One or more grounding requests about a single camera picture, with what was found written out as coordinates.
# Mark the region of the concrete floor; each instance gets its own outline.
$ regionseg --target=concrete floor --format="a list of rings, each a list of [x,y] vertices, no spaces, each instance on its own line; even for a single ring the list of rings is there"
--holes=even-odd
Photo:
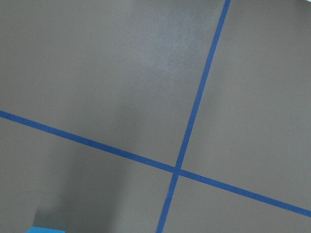
[[[229,3],[2,0],[0,232],[309,232],[311,3]]]

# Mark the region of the blue line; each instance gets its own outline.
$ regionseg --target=blue line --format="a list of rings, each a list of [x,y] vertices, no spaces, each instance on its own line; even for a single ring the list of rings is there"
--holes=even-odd
[[[220,181],[216,181],[216,180],[204,177],[204,176],[200,176],[200,175],[197,175],[197,174],[189,172],[189,171],[181,170],[179,175],[183,176],[183,177],[187,177],[187,178],[195,180],[195,181],[198,181],[198,182],[201,182],[201,183],[211,185],[213,187],[217,187],[217,188],[229,191],[231,193],[239,194],[239,195],[242,195],[244,197],[248,197],[248,198],[251,198],[254,200],[258,200],[258,201],[264,202],[266,204],[282,208],[284,210],[289,210],[289,211],[295,212],[297,214],[301,214],[301,215],[311,217],[311,211],[310,210],[306,210],[306,209],[303,209],[303,208],[300,208],[300,207],[297,207],[294,205],[287,204],[287,203],[279,201],[279,200],[275,200],[275,199],[272,199],[272,198],[269,198],[269,197],[266,197],[266,196],[263,196],[263,195],[260,195],[257,193],[247,191],[245,189],[241,189],[241,188],[238,188],[238,187],[235,187],[235,186],[232,186],[232,185],[220,182]]]
[[[28,119],[22,118],[20,116],[16,116],[14,114],[7,113],[7,112],[1,111],[1,110],[0,110],[0,117],[5,118],[7,120],[17,122],[17,123],[20,123],[20,124],[23,124],[23,125],[26,125],[26,126],[29,126],[29,127],[32,127],[34,129],[37,129],[37,130],[41,130],[41,131],[44,131],[47,133],[54,134],[54,135],[59,136],[59,137],[69,139],[69,140],[74,141],[74,142],[84,144],[84,145],[89,146],[89,147],[93,147],[93,148],[97,148],[99,150],[103,150],[103,151],[121,156],[123,158],[127,158],[130,160],[140,162],[142,164],[153,166],[153,167],[159,168],[159,169],[164,170],[164,171],[169,171],[169,172],[175,171],[175,168],[173,166],[170,166],[170,165],[167,165],[167,164],[164,164],[164,163],[152,160],[152,159],[148,159],[148,158],[142,157],[140,155],[133,154],[133,153],[130,153],[130,152],[127,152],[127,151],[124,151],[124,150],[121,150],[121,149],[118,149],[115,147],[111,147],[111,146],[108,146],[106,144],[96,142],[96,141],[93,141],[93,140],[90,140],[90,139],[87,139],[85,137],[81,137],[81,136],[78,136],[78,135],[75,135],[72,133],[68,133],[68,132],[65,132],[65,131],[44,125],[44,124],[40,124],[38,122],[28,120]]]
[[[230,2],[231,2],[231,0],[225,0],[224,7],[223,7],[223,10],[221,12],[221,15],[220,15],[220,18],[218,21],[218,25],[217,25],[217,28],[215,31],[215,35],[214,35],[211,47],[209,49],[209,53],[208,53],[207,60],[205,63],[205,67],[203,70],[202,78],[201,78],[199,88],[198,88],[198,91],[197,91],[197,94],[196,94],[196,97],[195,97],[195,100],[193,103],[192,111],[191,111],[191,114],[189,117],[189,121],[187,124],[186,131],[185,131],[184,139],[183,139],[183,142],[181,144],[179,155],[178,155],[178,158],[176,161],[176,165],[175,165],[176,170],[175,170],[174,174],[172,175],[171,183],[170,183],[169,190],[168,190],[168,193],[167,193],[167,196],[166,196],[163,208],[162,208],[162,212],[161,212],[161,216],[160,216],[160,219],[159,219],[159,222],[157,225],[156,233],[162,233],[163,232],[165,221],[166,221],[169,209],[170,209],[170,205],[171,205],[171,202],[173,199],[175,187],[177,184],[179,171],[181,169],[181,166],[182,166],[184,158],[185,158],[185,154],[186,154],[187,146],[188,146],[189,139],[191,136],[191,132],[192,132],[192,129],[194,126],[195,118],[196,118],[196,115],[197,115],[198,110],[199,110],[199,106],[200,106],[200,102],[202,99],[204,87],[205,87],[205,84],[207,82],[209,70],[210,70],[210,67],[211,67],[211,64],[213,61],[213,57],[214,57],[214,54],[216,51],[216,47],[218,44],[218,40],[219,40],[221,31],[222,31],[224,22],[225,22],[225,17],[227,15]]]

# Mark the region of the gray surface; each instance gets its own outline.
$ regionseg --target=gray surface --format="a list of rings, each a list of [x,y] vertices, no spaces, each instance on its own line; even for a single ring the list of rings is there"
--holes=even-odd
[[[308,233],[310,229],[309,217],[180,177],[163,232]]]
[[[156,231],[170,173],[8,120],[0,128],[0,232]]]
[[[223,2],[1,1],[0,109],[173,165]]]
[[[183,169],[311,209],[311,4],[232,1]]]

